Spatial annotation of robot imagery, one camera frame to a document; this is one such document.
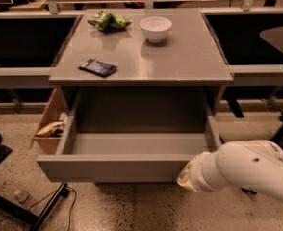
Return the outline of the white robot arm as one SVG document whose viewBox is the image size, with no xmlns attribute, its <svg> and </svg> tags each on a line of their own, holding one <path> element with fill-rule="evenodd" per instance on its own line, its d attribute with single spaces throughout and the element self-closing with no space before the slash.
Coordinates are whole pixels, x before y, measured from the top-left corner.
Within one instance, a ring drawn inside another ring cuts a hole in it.
<svg viewBox="0 0 283 231">
<path fill-rule="evenodd" d="M 267 140 L 227 142 L 190 159 L 177 183 L 207 193 L 237 186 L 283 202 L 283 150 Z"/>
</svg>

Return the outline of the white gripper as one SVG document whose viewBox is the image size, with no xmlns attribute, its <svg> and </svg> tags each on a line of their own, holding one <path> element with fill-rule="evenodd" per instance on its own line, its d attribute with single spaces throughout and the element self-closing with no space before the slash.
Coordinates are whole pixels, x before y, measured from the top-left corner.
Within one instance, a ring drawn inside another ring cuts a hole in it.
<svg viewBox="0 0 283 231">
<path fill-rule="evenodd" d="M 200 181 L 198 179 L 199 167 L 196 160 L 189 160 L 186 165 L 179 172 L 177 177 L 177 184 L 189 191 L 199 192 Z"/>
</svg>

